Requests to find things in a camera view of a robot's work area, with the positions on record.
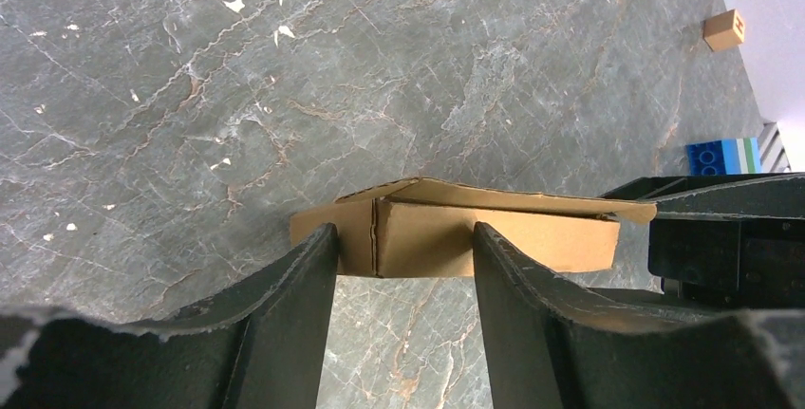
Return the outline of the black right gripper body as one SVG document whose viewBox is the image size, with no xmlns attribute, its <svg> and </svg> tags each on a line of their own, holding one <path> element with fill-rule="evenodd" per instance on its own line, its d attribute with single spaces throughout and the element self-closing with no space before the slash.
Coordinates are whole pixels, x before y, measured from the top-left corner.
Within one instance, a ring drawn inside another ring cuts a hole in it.
<svg viewBox="0 0 805 409">
<path fill-rule="evenodd" d="M 803 174 L 640 177 L 603 197 L 656 206 L 647 269 L 664 293 L 712 307 L 804 307 Z"/>
</svg>

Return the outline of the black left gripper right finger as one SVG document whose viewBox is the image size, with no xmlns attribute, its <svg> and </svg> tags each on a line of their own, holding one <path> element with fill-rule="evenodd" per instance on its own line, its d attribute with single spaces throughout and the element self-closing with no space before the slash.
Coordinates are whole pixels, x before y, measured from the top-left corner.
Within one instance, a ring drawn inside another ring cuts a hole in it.
<svg viewBox="0 0 805 409">
<path fill-rule="evenodd" d="M 584 288 L 500 232 L 473 233 L 497 408 L 800 408 L 804 313 L 671 305 Z"/>
</svg>

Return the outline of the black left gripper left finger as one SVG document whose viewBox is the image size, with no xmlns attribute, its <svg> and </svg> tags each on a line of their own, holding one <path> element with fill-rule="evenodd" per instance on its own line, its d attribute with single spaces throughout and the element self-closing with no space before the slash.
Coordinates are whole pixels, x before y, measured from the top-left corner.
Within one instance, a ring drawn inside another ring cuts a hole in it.
<svg viewBox="0 0 805 409">
<path fill-rule="evenodd" d="M 312 408 L 339 243 L 331 224 L 219 293 L 115 324 L 63 307 L 1 308 L 5 408 Z"/>
</svg>

